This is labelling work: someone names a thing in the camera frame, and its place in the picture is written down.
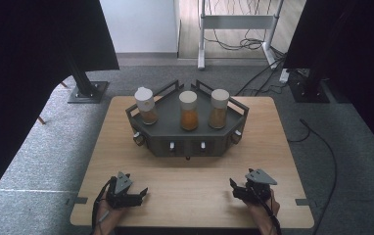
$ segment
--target white lid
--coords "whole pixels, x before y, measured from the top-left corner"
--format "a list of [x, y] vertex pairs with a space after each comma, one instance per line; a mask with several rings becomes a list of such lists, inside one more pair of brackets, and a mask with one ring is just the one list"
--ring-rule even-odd
[[155, 106], [153, 91], [145, 87], [138, 87], [135, 100], [140, 111], [150, 111]]
[[197, 94], [193, 91], [183, 91], [178, 98], [183, 110], [193, 110], [197, 106]]
[[217, 109], [225, 109], [229, 102], [229, 92], [223, 89], [216, 89], [211, 92], [211, 104]]

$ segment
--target clear plastic container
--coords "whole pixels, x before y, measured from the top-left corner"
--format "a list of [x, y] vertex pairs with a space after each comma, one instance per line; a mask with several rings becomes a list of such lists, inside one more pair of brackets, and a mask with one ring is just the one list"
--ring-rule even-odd
[[145, 87], [139, 87], [135, 92], [135, 100], [142, 121], [145, 124], [154, 124], [159, 119], [159, 116], [156, 110], [153, 91]]
[[184, 91], [179, 96], [181, 118], [180, 125], [185, 130], [194, 130], [199, 126], [197, 113], [197, 94], [193, 91]]
[[229, 92], [223, 89], [216, 89], [211, 92], [212, 109], [209, 116], [209, 126], [219, 129], [226, 125], [229, 96]]

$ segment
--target wooden table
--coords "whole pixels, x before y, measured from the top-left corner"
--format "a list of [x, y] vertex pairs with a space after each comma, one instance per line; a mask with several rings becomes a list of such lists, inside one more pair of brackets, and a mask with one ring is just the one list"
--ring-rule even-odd
[[250, 108], [243, 138], [222, 157], [155, 157], [132, 140], [125, 109], [133, 97], [115, 97], [109, 107], [70, 222], [90, 225], [92, 206], [102, 186], [119, 171], [130, 173], [134, 182], [129, 193], [148, 187], [141, 207], [129, 210], [121, 226], [254, 228], [245, 204], [232, 196], [229, 178], [246, 182], [248, 168], [262, 168], [278, 185], [271, 188], [281, 204], [278, 219], [283, 228], [310, 228], [305, 199], [294, 159], [276, 111], [268, 97], [235, 97]]

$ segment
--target gray corner bracket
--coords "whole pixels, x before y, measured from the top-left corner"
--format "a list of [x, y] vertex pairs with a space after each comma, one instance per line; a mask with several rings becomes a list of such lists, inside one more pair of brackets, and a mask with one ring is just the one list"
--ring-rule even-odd
[[101, 103], [102, 96], [108, 87], [108, 81], [91, 81], [93, 93], [89, 96], [83, 95], [79, 92], [78, 87], [74, 87], [70, 94], [69, 104], [99, 104]]

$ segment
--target person's left hand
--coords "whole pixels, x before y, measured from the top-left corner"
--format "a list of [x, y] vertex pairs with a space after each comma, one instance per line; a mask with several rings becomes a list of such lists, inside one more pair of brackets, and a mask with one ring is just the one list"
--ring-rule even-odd
[[[119, 221], [123, 217], [123, 215], [128, 211], [128, 208], [120, 208], [120, 209], [113, 209], [108, 204], [106, 199], [107, 193], [105, 192], [102, 196], [101, 202], [99, 202], [99, 208], [98, 213], [96, 215], [96, 227], [94, 231], [94, 235], [104, 235], [104, 234], [110, 234], [115, 227], [119, 224]], [[102, 218], [106, 213], [108, 212], [108, 215], [99, 222], [99, 219]]]

